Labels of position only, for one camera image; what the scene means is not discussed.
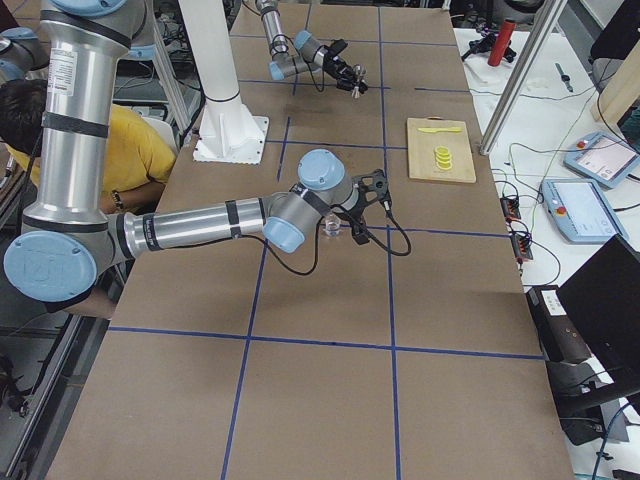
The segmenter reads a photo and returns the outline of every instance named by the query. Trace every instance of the black hair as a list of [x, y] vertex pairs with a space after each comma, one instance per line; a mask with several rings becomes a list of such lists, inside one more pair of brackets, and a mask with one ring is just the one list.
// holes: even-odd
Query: black hair
[[12, 148], [41, 155], [42, 114], [47, 104], [46, 80], [10, 80], [0, 86], [0, 137]]

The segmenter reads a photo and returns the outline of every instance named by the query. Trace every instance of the blue joint cap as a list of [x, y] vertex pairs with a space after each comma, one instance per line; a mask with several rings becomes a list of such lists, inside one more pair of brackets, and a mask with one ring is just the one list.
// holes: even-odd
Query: blue joint cap
[[155, 45], [139, 45], [137, 47], [132, 47], [123, 58], [125, 60], [137, 60], [139, 62], [146, 60], [153, 60], [153, 57], [156, 56], [156, 46]]
[[274, 80], [284, 80], [284, 73], [277, 62], [269, 62], [269, 72]]
[[311, 150], [300, 159], [298, 177], [310, 190], [329, 190], [344, 178], [344, 165], [329, 150]]
[[269, 217], [262, 232], [267, 240], [286, 253], [293, 253], [304, 242], [304, 233], [292, 223]]
[[28, 297], [62, 302], [84, 293], [96, 280], [93, 256], [72, 237], [36, 231], [16, 238], [4, 256], [9, 281]]
[[300, 30], [296, 35], [296, 38], [293, 39], [293, 46], [295, 47], [296, 50], [300, 50], [302, 47], [304, 47], [304, 44], [307, 43], [312, 36], [313, 35], [311, 35], [309, 31]]
[[2, 32], [2, 36], [9, 40], [34, 40], [37, 39], [37, 35], [33, 33], [33, 30], [27, 27], [9, 28]]
[[115, 12], [128, 0], [51, 0], [56, 8], [79, 17], [102, 17]]
[[26, 75], [26, 72], [24, 72], [20, 67], [5, 60], [0, 60], [0, 72], [2, 72], [3, 76], [7, 80], [17, 80], [19, 78], [24, 78]]

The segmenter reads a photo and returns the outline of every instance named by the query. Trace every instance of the red cylinder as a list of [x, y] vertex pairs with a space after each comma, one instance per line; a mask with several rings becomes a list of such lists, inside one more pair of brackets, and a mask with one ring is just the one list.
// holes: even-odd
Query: red cylinder
[[489, 55], [489, 65], [492, 67], [497, 67], [500, 65], [502, 61], [502, 57], [504, 56], [504, 52], [509, 46], [509, 42], [511, 40], [511, 34], [516, 29], [516, 22], [513, 20], [505, 20], [502, 22], [502, 26], [500, 27], [500, 33], [498, 33], [498, 38], [496, 39], [496, 43], [493, 45], [491, 49], [491, 55]]

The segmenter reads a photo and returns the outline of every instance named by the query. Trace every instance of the cardboard table surface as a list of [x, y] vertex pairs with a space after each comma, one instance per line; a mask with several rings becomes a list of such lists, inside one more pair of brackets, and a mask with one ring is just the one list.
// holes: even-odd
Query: cardboard table surface
[[[262, 162], [196, 163], [194, 139], [160, 211], [286, 191], [328, 148], [351, 174], [387, 173], [413, 252], [357, 246], [343, 226], [307, 277], [250, 239], [142, 256], [47, 478], [572, 478], [488, 159], [474, 153], [472, 185], [408, 178], [407, 117], [463, 120], [480, 140], [448, 14], [280, 11], [286, 29], [344, 37], [370, 90], [270, 82], [243, 11], [232, 46], [243, 102], [270, 117]], [[377, 206], [365, 216], [405, 248]], [[313, 240], [281, 255], [306, 269]]]

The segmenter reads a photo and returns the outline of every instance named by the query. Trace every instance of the screen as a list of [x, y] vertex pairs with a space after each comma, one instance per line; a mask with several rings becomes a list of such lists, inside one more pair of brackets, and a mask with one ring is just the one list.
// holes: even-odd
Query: screen
[[603, 180], [613, 180], [636, 157], [636, 152], [610, 138], [601, 137], [582, 155], [577, 164]]
[[554, 183], [578, 235], [612, 236], [617, 229], [591, 183]]
[[[640, 389], [639, 292], [640, 253], [615, 235], [557, 294], [576, 329], [614, 381], [636, 378]], [[640, 400], [640, 394], [633, 400]]]

